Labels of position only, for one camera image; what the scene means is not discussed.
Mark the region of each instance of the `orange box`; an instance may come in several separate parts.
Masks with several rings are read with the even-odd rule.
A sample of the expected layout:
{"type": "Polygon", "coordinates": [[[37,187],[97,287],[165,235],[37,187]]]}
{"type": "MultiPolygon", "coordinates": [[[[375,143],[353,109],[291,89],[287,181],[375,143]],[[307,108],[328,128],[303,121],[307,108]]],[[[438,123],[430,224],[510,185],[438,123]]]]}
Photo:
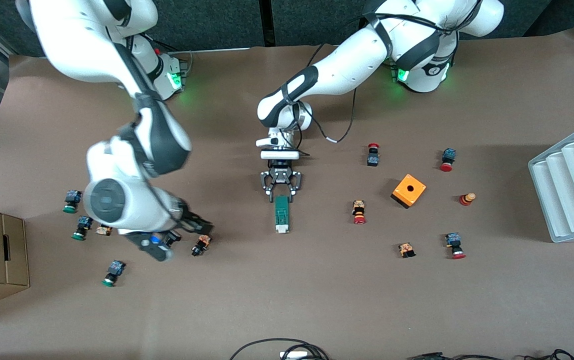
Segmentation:
{"type": "Polygon", "coordinates": [[[401,204],[405,209],[409,209],[418,201],[420,195],[427,187],[412,175],[406,174],[405,178],[396,186],[391,193],[391,198],[401,204]]]}

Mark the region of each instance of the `blue component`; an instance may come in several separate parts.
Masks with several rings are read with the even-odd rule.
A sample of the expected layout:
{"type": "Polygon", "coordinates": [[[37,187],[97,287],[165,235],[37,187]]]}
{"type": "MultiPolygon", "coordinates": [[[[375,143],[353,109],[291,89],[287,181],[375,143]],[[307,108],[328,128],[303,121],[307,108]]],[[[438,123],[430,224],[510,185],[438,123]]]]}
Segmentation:
{"type": "Polygon", "coordinates": [[[90,230],[94,220],[89,216],[81,216],[78,218],[78,225],[84,230],[90,230]]]}
{"type": "Polygon", "coordinates": [[[109,274],[120,276],[125,270],[125,266],[127,265],[124,262],[114,260],[113,262],[111,262],[111,265],[109,265],[109,269],[107,269],[107,272],[109,274]]]}
{"type": "Polygon", "coordinates": [[[161,243],[161,240],[162,240],[162,239],[159,239],[159,238],[156,237],[156,235],[154,235],[154,234],[152,234],[152,235],[149,237],[149,241],[150,241],[152,244],[160,244],[160,243],[161,243]]]}
{"type": "Polygon", "coordinates": [[[369,155],[367,155],[368,166],[377,166],[379,160],[380,156],[378,155],[378,153],[370,153],[369,155]]]}
{"type": "Polygon", "coordinates": [[[453,148],[447,148],[442,152],[442,162],[452,164],[456,161],[456,150],[453,148]]]}
{"type": "Polygon", "coordinates": [[[450,232],[445,235],[445,241],[447,241],[448,247],[461,246],[461,235],[458,232],[450,232]]]}
{"type": "Polygon", "coordinates": [[[65,195],[65,202],[67,203],[80,203],[81,202],[81,195],[83,193],[78,190],[69,190],[65,195]]]}

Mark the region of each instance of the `green pcb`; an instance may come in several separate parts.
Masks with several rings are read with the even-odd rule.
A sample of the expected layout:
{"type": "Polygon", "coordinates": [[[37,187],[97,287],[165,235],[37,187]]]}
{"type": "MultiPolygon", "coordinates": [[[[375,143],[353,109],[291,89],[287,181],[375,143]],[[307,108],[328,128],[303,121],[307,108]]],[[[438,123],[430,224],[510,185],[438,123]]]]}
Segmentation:
{"type": "Polygon", "coordinates": [[[276,211],[276,233],[289,233],[289,198],[284,194],[278,195],[273,205],[276,211]]]}

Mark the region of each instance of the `brown table surface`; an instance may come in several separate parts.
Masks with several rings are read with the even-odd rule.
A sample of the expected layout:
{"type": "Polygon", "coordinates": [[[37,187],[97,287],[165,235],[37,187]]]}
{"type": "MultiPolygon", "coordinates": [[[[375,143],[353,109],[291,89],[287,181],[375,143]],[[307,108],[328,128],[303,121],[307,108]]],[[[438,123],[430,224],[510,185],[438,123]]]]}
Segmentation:
{"type": "MultiPolygon", "coordinates": [[[[527,171],[574,131],[574,30],[464,41],[428,94],[378,69],[358,89],[345,141],[306,131],[301,148],[312,155],[295,165],[303,188],[292,231],[275,234],[256,107],[312,50],[195,55],[187,91],[168,101],[193,155],[154,184],[213,221],[215,240],[192,257],[187,235],[165,263],[118,235],[74,241],[77,216],[61,212],[65,191],[88,182],[87,148],[131,120],[127,94],[13,57],[0,108],[0,212],[26,219],[31,288],[0,301],[0,359],[216,360],[267,337],[301,338],[338,360],[574,354],[574,243],[549,240],[527,171]],[[381,145],[376,168],[365,166],[370,142],[381,145]],[[451,173],[437,169],[445,148],[458,152],[451,173]],[[407,173],[427,186],[410,209],[389,197],[407,173]],[[466,192],[478,196],[471,207],[456,201],[466,192]],[[352,223],[354,199],[366,202],[365,225],[352,223]],[[464,260],[445,248],[453,231],[464,260]],[[404,242],[415,258],[397,253],[404,242]],[[100,281],[113,259],[127,270],[108,289],[100,281]]],[[[308,101],[339,137],[351,94],[308,101]]],[[[240,357],[275,359],[285,348],[240,357]]]]}

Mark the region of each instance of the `black cable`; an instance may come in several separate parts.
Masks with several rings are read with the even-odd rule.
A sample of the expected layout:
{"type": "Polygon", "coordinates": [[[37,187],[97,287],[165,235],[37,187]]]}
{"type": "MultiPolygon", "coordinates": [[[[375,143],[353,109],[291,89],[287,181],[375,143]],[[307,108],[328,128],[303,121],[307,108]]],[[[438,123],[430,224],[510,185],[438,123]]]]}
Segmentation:
{"type": "Polygon", "coordinates": [[[164,46],[165,48],[168,48],[171,51],[177,51],[177,52],[181,52],[181,50],[179,50],[177,47],[173,47],[172,45],[169,45],[168,43],[164,43],[163,41],[159,41],[157,39],[151,39],[151,41],[153,41],[154,43],[164,46]]]}
{"type": "MultiPolygon", "coordinates": [[[[570,354],[567,351],[562,350],[560,348],[557,348],[556,350],[554,350],[554,352],[551,353],[550,355],[546,355],[546,356],[542,356],[542,357],[534,357],[534,356],[524,355],[521,358],[523,360],[560,360],[559,354],[566,355],[567,357],[569,357],[569,360],[574,360],[574,356],[572,356],[572,354],[570,354]]],[[[454,358],[443,357],[443,360],[467,360],[467,359],[503,360],[502,358],[487,356],[487,355],[461,355],[461,356],[454,357],[454,358]]]]}
{"type": "Polygon", "coordinates": [[[419,16],[413,16],[412,14],[374,13],[374,15],[378,18],[378,20],[399,19],[402,21],[408,21],[409,23],[415,23],[418,25],[423,25],[424,27],[438,30],[441,33],[450,32],[449,29],[445,29],[444,27],[440,27],[440,26],[436,25],[436,23],[433,21],[427,20],[426,18],[422,18],[419,16]]]}
{"type": "Polygon", "coordinates": [[[474,16],[477,15],[476,9],[479,9],[481,4],[482,4],[483,0],[476,0],[476,4],[474,5],[474,7],[471,9],[471,11],[469,12],[469,14],[467,15],[467,17],[459,24],[457,25],[454,30],[452,30],[452,32],[459,32],[461,29],[467,27],[467,25],[470,24],[472,18],[474,18],[474,16]]]}
{"type": "Polygon", "coordinates": [[[301,129],[301,124],[296,121],[296,126],[298,127],[298,145],[296,145],[296,149],[300,149],[301,143],[303,143],[303,129],[301,129]]]}
{"type": "Polygon", "coordinates": [[[353,100],[351,100],[351,117],[349,118],[349,125],[347,126],[347,130],[345,130],[344,134],[340,137],[340,139],[337,139],[337,140],[332,139],[331,137],[326,135],[325,130],[323,130],[323,127],[321,126],[321,123],[319,123],[319,121],[316,120],[316,118],[310,112],[310,110],[307,109],[307,107],[305,107],[305,111],[307,112],[307,114],[309,114],[309,116],[311,116],[311,120],[317,125],[317,127],[320,130],[320,133],[323,135],[323,137],[325,137],[325,139],[327,139],[328,141],[330,141],[334,144],[338,144],[339,142],[343,141],[345,139],[345,137],[347,137],[347,134],[349,134],[349,130],[352,129],[352,125],[354,123],[354,117],[356,115],[356,91],[357,91],[357,88],[353,89],[353,100]]]}
{"type": "MultiPolygon", "coordinates": [[[[243,346],[241,346],[238,350],[236,350],[236,352],[229,358],[229,360],[233,360],[234,358],[236,358],[236,356],[241,353],[241,351],[245,350],[246,348],[250,347],[250,346],[254,346],[255,344],[261,344],[261,343],[268,343],[268,342],[292,342],[292,343],[298,343],[298,345],[296,345],[297,347],[301,347],[301,346],[306,346],[307,348],[305,349],[315,349],[317,351],[318,354],[323,354],[325,357],[319,357],[316,355],[313,355],[311,357],[307,356],[306,359],[312,359],[312,360],[329,360],[329,357],[327,356],[327,353],[325,353],[324,350],[322,350],[321,348],[319,348],[318,346],[314,345],[314,344],[310,344],[309,342],[303,341],[303,340],[299,340],[299,339],[290,339],[287,337],[271,337],[268,339],[262,339],[262,340],[256,340],[256,341],[252,341],[252,342],[248,342],[247,344],[244,344],[243,346]]],[[[283,354],[283,358],[286,358],[287,355],[289,355],[288,351],[285,351],[285,353],[283,354]]]]}
{"type": "Polygon", "coordinates": [[[282,357],[280,358],[280,360],[287,360],[287,356],[289,356],[289,353],[291,353],[292,351],[295,351],[297,349],[303,348],[306,351],[309,351],[310,353],[312,353],[312,356],[314,358],[319,358],[322,360],[329,360],[329,356],[328,354],[325,352],[325,350],[319,348],[318,346],[314,345],[314,344],[296,344],[294,346],[289,347],[287,350],[285,350],[282,354],[282,357]]]}
{"type": "Polygon", "coordinates": [[[316,49],[316,51],[314,51],[314,53],[311,55],[311,57],[309,58],[309,61],[307,61],[307,66],[306,68],[309,68],[310,65],[312,64],[312,61],[314,60],[314,58],[316,57],[316,54],[319,53],[319,51],[321,51],[321,49],[323,48],[323,46],[325,46],[324,43],[321,43],[318,48],[316,49]]]}
{"type": "MultiPolygon", "coordinates": [[[[303,150],[300,150],[300,149],[298,148],[298,146],[301,146],[301,143],[300,143],[300,142],[298,142],[298,146],[294,146],[294,144],[291,143],[291,142],[287,139],[287,137],[285,137],[285,133],[283,132],[282,129],[278,129],[278,131],[280,132],[280,136],[282,137],[282,139],[287,143],[287,145],[291,146],[292,149],[298,151],[299,153],[301,153],[301,154],[304,155],[305,157],[310,157],[310,156],[311,156],[310,153],[307,153],[307,152],[305,152],[305,151],[303,151],[303,150]]],[[[300,139],[301,139],[301,140],[303,139],[303,133],[302,133],[302,132],[300,133],[300,139]]]]}
{"type": "Polygon", "coordinates": [[[487,355],[462,355],[459,357],[454,357],[453,360],[465,360],[465,359],[503,360],[502,358],[487,355]]]}

